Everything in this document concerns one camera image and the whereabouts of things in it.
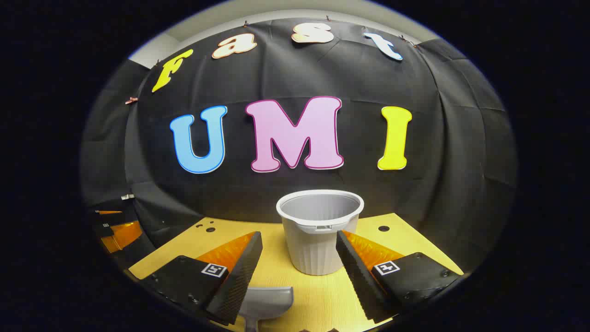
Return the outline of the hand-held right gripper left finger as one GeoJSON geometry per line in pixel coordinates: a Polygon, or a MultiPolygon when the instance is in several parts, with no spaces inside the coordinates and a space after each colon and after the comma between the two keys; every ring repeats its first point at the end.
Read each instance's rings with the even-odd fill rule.
{"type": "Polygon", "coordinates": [[[179,255],[138,282],[192,317],[227,326],[236,321],[262,250],[254,231],[197,259],[179,255]]]}

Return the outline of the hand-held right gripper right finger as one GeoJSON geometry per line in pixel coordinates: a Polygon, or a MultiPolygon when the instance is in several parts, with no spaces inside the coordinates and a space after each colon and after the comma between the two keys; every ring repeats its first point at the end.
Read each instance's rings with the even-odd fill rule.
{"type": "Polygon", "coordinates": [[[369,320],[407,317],[437,301],[463,276],[421,252],[402,255],[348,231],[336,250],[369,320]]]}

